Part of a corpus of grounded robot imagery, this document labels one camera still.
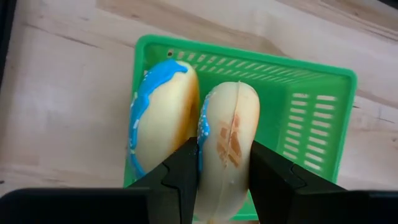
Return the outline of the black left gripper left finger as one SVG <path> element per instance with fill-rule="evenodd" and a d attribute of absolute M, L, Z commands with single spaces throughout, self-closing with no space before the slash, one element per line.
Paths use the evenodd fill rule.
<path fill-rule="evenodd" d="M 129 186 L 131 224 L 192 224 L 198 187 L 196 137 Z"/>

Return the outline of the blue doughnut white drizzle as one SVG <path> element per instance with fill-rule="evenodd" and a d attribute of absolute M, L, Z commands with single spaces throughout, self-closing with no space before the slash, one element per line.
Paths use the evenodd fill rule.
<path fill-rule="evenodd" d="M 148 69 L 130 107 L 129 159 L 136 179 L 144 177 L 195 135 L 197 73 L 174 59 Z"/>

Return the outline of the green plastic basket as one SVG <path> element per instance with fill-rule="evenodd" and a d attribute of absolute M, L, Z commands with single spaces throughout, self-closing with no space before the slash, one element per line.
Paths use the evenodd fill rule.
<path fill-rule="evenodd" d="M 356 88 L 354 72 L 192 40 L 144 35 L 136 44 L 132 100 L 148 69 L 168 59 L 186 62 L 197 73 L 197 128 L 187 140 L 198 140 L 200 113 L 209 92 L 224 82 L 243 82 L 259 97 L 259 123 L 253 142 L 336 184 Z M 138 179 L 132 173 L 128 142 L 125 184 L 129 191 Z M 244 204 L 230 219 L 259 220 L 249 179 Z"/>

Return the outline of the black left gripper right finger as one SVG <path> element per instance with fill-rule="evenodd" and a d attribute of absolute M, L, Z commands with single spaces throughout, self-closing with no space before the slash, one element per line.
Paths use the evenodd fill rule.
<path fill-rule="evenodd" d="M 368 195 L 348 191 L 253 142 L 249 189 L 261 224 L 368 224 Z"/>

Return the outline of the blue doughnut white sprinkles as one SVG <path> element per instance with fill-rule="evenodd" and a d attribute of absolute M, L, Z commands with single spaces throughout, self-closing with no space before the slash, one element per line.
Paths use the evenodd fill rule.
<path fill-rule="evenodd" d="M 243 82 L 224 82 L 206 96 L 198 124 L 200 180 L 194 214 L 200 221 L 235 216 L 248 194 L 251 146 L 259 97 Z"/>

